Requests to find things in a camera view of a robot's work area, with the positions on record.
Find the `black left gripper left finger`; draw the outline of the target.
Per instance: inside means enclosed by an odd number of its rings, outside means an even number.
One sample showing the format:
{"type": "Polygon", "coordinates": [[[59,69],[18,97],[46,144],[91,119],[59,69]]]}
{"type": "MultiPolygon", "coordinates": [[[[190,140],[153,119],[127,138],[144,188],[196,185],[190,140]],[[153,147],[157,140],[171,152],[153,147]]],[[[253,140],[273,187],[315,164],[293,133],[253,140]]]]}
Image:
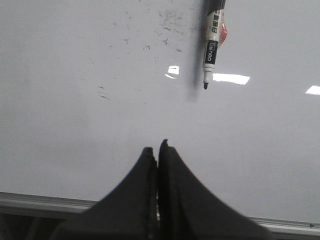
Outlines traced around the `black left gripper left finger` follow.
{"type": "Polygon", "coordinates": [[[151,147],[101,201],[61,223],[52,240],[156,240],[157,162],[151,147]]]}

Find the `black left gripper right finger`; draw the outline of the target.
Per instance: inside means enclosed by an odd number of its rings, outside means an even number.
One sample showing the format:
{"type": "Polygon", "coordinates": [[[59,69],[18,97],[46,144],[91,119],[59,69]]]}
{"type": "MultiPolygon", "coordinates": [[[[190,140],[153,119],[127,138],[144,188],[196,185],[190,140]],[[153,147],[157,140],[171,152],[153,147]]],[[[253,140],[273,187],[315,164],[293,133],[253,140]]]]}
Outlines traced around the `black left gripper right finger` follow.
{"type": "Polygon", "coordinates": [[[271,240],[272,233],[211,193],[165,139],[158,158],[158,207],[164,240],[271,240]]]}

